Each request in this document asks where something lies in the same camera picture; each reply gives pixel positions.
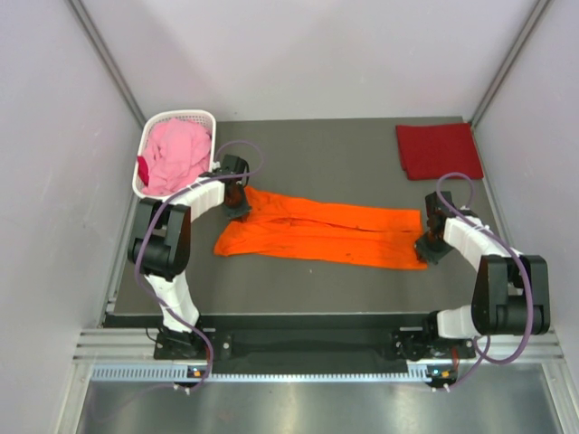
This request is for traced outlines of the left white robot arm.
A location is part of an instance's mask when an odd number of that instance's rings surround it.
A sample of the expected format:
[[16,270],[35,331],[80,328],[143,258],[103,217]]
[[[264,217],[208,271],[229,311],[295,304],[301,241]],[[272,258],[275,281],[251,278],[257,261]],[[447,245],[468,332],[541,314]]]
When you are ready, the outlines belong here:
[[192,223],[215,207],[221,207],[231,221],[245,219],[251,211],[244,192],[250,174],[246,160],[227,155],[214,172],[202,174],[165,200],[139,200],[128,260],[135,265],[137,283],[147,283],[145,290],[162,310],[155,359],[187,360],[209,354],[204,335],[196,327],[200,313],[186,279]]

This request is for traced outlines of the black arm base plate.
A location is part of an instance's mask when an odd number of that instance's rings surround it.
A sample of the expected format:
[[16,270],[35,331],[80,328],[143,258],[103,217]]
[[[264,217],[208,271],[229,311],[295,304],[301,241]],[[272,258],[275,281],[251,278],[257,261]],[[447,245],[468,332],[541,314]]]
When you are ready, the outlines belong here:
[[424,315],[203,316],[214,360],[250,354],[370,353],[385,360],[471,359],[465,339],[435,336]]

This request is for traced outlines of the orange t shirt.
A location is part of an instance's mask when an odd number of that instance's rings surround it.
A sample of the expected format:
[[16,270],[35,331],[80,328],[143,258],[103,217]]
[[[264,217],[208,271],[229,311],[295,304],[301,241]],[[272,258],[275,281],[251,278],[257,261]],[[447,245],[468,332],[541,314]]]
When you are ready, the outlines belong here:
[[230,222],[214,254],[258,254],[322,260],[380,269],[424,270],[415,241],[422,235],[418,210],[386,209],[246,189],[252,210]]

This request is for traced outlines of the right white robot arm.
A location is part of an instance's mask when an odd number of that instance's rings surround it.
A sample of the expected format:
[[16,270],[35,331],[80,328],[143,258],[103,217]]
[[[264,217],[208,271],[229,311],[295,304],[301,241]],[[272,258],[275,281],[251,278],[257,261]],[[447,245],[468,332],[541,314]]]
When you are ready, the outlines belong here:
[[543,335],[551,323],[548,267],[537,255],[525,255],[497,237],[468,208],[456,215],[447,191],[425,197],[427,230],[416,240],[419,260],[439,263],[457,251],[476,271],[471,302],[430,313],[422,322],[422,347],[435,358],[457,341],[482,336]]

